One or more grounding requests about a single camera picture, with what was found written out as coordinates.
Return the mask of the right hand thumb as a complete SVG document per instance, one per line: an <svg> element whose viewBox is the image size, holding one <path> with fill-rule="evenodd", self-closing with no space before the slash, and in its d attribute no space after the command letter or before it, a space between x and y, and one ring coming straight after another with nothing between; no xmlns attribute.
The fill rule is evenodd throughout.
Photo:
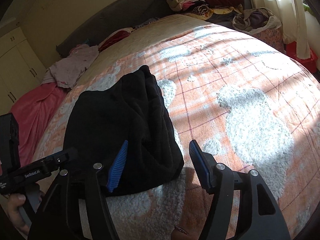
<svg viewBox="0 0 320 240"><path fill-rule="evenodd" d="M193 240L193 237L189 235L185 230L183 230L178 225L175 226L171 233L171 240Z"/></svg>

